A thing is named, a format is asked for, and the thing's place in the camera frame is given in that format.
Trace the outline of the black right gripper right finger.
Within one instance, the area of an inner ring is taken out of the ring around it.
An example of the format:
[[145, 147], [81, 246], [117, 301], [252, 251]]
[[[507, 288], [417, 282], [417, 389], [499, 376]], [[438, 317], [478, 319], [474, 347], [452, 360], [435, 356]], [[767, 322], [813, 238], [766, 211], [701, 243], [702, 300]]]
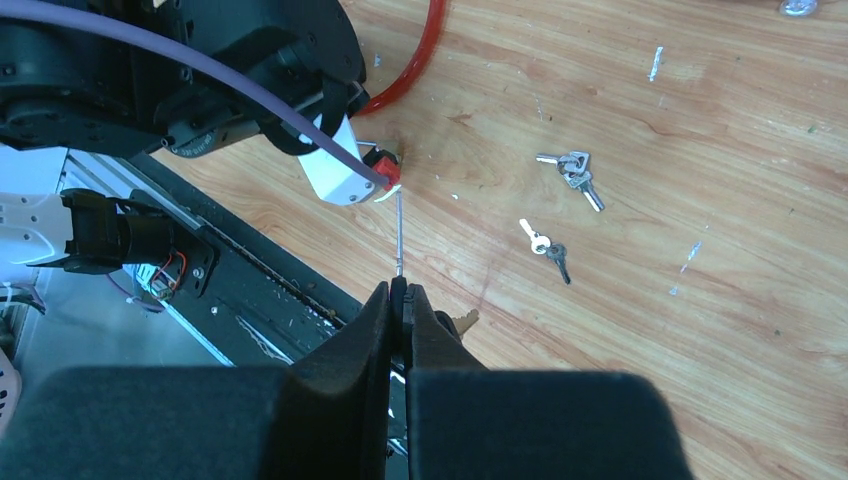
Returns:
[[688, 479], [670, 408], [618, 371], [490, 370], [404, 298], [408, 463], [414, 479]]

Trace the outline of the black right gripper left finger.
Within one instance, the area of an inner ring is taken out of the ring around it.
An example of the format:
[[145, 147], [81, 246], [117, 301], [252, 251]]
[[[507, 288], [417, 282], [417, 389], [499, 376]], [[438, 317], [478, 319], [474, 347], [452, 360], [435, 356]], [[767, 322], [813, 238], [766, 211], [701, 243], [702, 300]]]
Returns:
[[61, 371], [19, 406], [5, 479], [372, 479], [385, 469], [389, 287], [290, 366]]

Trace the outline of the red cable lock black body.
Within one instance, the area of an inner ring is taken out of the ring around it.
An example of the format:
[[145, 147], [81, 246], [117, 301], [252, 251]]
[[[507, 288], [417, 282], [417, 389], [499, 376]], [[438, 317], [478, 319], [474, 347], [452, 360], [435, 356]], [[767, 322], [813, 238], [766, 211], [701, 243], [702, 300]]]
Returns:
[[358, 116], [376, 113], [398, 102], [414, 87], [426, 71], [439, 45], [449, 4], [447, 0], [429, 2], [421, 38], [407, 65], [383, 92], [368, 102]]

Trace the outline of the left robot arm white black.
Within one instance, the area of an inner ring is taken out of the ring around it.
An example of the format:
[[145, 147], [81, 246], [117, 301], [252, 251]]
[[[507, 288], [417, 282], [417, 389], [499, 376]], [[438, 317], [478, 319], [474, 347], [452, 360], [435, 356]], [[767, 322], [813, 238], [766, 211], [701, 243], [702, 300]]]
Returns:
[[[358, 38], [336, 1], [74, 1], [190, 47], [245, 75], [327, 134], [369, 102]], [[313, 146], [247, 95], [118, 40], [41, 22], [1, 22], [1, 141], [128, 158], [165, 148], [197, 158], [264, 135]]]

